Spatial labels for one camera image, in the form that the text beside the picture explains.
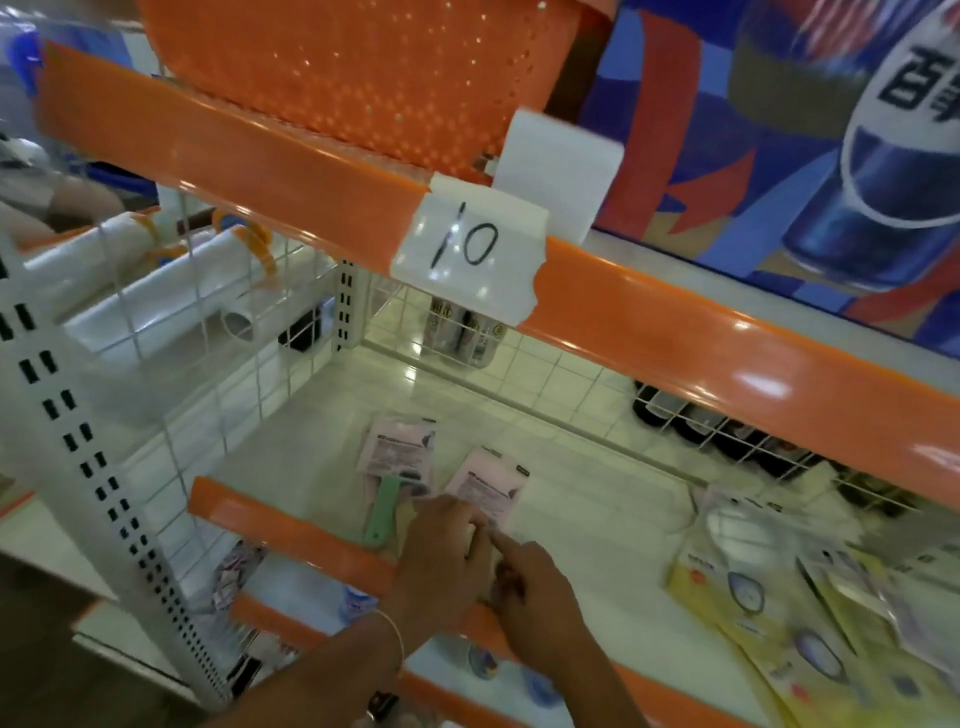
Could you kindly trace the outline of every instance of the white plastic roll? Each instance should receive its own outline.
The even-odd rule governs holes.
[[[277,263],[277,280],[265,280],[240,298],[224,304],[224,328],[235,339],[260,344],[276,338],[324,297],[325,273],[336,267],[310,246],[298,248]]]
[[[146,215],[124,212],[24,263],[56,319],[114,281],[158,243]]]
[[[264,263],[252,252],[255,246],[267,252],[260,239],[246,228],[230,228],[192,255],[156,269],[63,327],[107,366],[136,366],[141,356],[147,358],[160,351],[219,311],[225,302],[264,279]]]

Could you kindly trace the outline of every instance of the shelf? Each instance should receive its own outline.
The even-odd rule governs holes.
[[[306,564],[271,554],[237,596],[230,616],[276,635],[298,650],[312,649],[343,628],[337,609],[343,585]],[[434,638],[407,660],[400,690],[467,726],[572,726],[564,709],[544,710],[526,696],[519,666],[501,664],[485,682],[467,665],[467,641]]]
[[[197,698],[131,615],[98,601],[73,623],[73,642],[140,677],[196,703]]]
[[[550,550],[651,717],[738,724],[712,705],[763,721],[720,636],[660,587],[692,518],[683,481],[377,352],[334,357],[209,477],[196,479],[188,510],[337,581],[385,594],[394,567],[357,545],[367,507],[354,471],[364,430],[384,411],[438,420],[441,487],[480,443],[531,472],[506,530]],[[509,654],[486,607],[475,606],[461,631]]]
[[[384,276],[430,180],[56,45],[36,113],[84,152]],[[600,233],[548,238],[535,293],[521,332],[960,507],[960,362]]]
[[[39,497],[26,498],[0,518],[0,553],[85,592],[116,599]]]

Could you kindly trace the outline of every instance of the person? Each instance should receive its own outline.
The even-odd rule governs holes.
[[[475,530],[466,551],[468,527]],[[455,629],[487,590],[515,655],[549,678],[578,728],[645,728],[646,721],[584,622],[573,588],[538,544],[489,527],[475,506],[443,495],[410,524],[390,594],[321,647],[244,694],[204,728],[342,728],[389,691],[405,658]]]

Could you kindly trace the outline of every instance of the orange plastic basket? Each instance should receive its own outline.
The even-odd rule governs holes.
[[[514,111],[541,110],[576,0],[140,0],[157,55],[199,90],[475,179]]]

